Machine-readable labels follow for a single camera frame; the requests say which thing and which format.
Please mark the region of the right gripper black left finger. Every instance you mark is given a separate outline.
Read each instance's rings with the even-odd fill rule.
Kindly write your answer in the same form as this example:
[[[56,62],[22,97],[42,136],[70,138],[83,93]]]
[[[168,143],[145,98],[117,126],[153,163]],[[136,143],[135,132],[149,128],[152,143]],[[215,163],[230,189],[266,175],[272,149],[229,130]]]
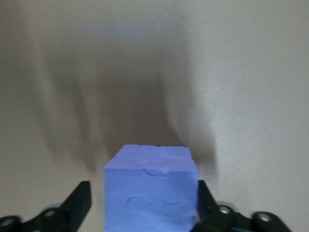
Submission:
[[[57,207],[48,207],[33,219],[22,222],[19,216],[0,219],[2,232],[76,232],[92,205],[90,181],[82,181]]]

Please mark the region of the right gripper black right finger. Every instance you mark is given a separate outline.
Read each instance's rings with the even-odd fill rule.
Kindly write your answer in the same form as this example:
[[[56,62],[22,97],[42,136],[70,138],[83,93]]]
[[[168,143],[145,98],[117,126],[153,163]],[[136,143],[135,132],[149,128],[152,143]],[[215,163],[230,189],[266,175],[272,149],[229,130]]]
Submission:
[[[251,217],[225,204],[218,204],[205,181],[199,180],[197,214],[200,222],[194,232],[289,232],[290,228],[275,214],[257,211]]]

